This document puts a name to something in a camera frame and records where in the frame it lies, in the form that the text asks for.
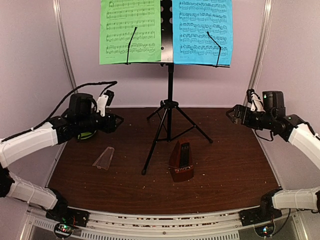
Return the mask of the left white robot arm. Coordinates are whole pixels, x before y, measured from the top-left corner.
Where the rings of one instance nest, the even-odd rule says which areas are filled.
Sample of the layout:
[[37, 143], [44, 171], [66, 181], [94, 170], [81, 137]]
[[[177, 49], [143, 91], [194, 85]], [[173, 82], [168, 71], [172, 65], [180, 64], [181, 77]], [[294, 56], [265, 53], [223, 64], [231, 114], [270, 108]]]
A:
[[0, 141], [0, 196], [15, 198], [51, 210], [61, 222], [72, 218], [67, 201], [47, 187], [41, 187], [10, 172], [8, 167], [15, 161], [44, 148], [82, 138], [97, 131], [113, 133], [124, 119], [108, 113], [114, 92], [105, 90], [97, 100], [88, 93], [70, 96], [69, 106], [63, 115], [50, 117], [38, 127], [26, 130]]

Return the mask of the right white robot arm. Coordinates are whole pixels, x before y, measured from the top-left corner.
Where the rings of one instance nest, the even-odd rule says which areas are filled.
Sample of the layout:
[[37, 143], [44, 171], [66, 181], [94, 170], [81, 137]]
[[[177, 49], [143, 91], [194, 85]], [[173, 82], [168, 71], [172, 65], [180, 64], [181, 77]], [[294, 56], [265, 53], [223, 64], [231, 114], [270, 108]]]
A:
[[[320, 136], [309, 122], [296, 114], [287, 115], [284, 94], [279, 90], [264, 91], [259, 96], [254, 89], [246, 91], [250, 106], [237, 104], [226, 112], [234, 124], [246, 126], [254, 131], [268, 130], [269, 141], [280, 136], [285, 142], [300, 150], [316, 166], [320, 166]], [[256, 210], [259, 220], [268, 220], [276, 210], [299, 209], [320, 211], [319, 187], [274, 190], [266, 194], [262, 205]]]

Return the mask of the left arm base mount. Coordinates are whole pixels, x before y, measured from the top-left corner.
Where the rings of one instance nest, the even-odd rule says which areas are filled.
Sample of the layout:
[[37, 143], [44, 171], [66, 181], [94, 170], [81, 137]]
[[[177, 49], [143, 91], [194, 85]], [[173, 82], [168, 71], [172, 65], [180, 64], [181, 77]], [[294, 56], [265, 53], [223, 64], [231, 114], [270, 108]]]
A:
[[56, 221], [53, 233], [58, 239], [65, 240], [74, 234], [79, 234], [81, 228], [87, 226], [90, 213], [85, 210], [67, 208], [66, 214], [61, 215], [53, 210], [44, 209], [45, 217]]

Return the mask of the brown wooden metronome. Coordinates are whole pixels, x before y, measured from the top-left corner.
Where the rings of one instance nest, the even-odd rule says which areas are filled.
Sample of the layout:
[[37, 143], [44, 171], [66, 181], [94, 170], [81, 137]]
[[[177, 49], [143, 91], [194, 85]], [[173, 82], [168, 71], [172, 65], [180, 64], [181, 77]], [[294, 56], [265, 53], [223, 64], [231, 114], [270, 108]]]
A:
[[169, 158], [168, 169], [174, 183], [185, 182], [194, 177], [191, 144], [187, 138], [177, 141]]

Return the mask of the clear plastic metronome cover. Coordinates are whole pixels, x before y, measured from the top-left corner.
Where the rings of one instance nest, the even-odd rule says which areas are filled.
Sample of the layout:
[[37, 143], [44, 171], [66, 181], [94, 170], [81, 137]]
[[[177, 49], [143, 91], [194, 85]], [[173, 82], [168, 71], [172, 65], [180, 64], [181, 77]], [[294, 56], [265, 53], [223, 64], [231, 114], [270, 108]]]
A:
[[92, 164], [93, 167], [97, 169], [108, 170], [113, 159], [115, 149], [108, 146]]

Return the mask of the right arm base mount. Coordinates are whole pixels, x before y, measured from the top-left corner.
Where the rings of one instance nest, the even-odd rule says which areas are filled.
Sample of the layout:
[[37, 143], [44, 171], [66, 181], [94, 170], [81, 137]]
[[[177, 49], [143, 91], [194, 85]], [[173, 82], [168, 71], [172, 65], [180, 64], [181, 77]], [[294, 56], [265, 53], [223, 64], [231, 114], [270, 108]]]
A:
[[263, 211], [260, 207], [241, 210], [239, 218], [243, 227], [252, 226], [261, 238], [269, 238], [276, 232], [275, 219], [282, 217], [281, 210]]

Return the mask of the black music stand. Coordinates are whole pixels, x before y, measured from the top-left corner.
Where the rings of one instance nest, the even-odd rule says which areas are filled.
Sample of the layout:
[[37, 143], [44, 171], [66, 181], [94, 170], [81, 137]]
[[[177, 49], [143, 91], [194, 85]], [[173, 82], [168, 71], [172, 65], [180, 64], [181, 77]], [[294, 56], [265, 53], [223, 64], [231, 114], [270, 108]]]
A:
[[[144, 176], [147, 173], [147, 169], [154, 153], [156, 144], [158, 142], [172, 142], [173, 140], [181, 137], [187, 132], [197, 129], [200, 134], [205, 137], [209, 143], [213, 143], [213, 140], [195, 123], [180, 107], [177, 101], [173, 100], [174, 90], [174, 50], [173, 50], [173, 24], [170, 22], [173, 16], [172, 0], [160, 1], [160, 17], [162, 23], [161, 29], [161, 53], [164, 56], [161, 57], [159, 64], [164, 67], [167, 66], [167, 99], [160, 102], [160, 106], [152, 112], [146, 120], [149, 121], [153, 116], [158, 115], [161, 110], [164, 110], [163, 115], [159, 117], [160, 122], [155, 132], [148, 156], [142, 168], [141, 174]], [[191, 127], [182, 131], [176, 136], [172, 136], [172, 121], [173, 110], [177, 110], [190, 124]]]

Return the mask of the green sheet music page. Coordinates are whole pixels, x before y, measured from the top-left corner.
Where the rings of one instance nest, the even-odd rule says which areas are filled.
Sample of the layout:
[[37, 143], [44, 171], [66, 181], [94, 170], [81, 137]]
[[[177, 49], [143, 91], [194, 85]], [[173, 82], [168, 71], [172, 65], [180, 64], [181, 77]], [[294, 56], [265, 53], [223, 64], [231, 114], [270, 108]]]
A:
[[100, 65], [159, 62], [161, 43], [159, 0], [100, 2]]

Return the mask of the blue sheet music page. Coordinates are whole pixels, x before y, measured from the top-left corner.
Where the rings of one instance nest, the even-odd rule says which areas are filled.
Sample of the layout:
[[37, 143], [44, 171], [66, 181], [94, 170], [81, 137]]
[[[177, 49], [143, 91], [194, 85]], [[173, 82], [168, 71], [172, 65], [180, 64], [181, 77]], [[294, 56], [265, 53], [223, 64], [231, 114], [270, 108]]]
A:
[[233, 54], [231, 0], [172, 1], [173, 62], [229, 67]]

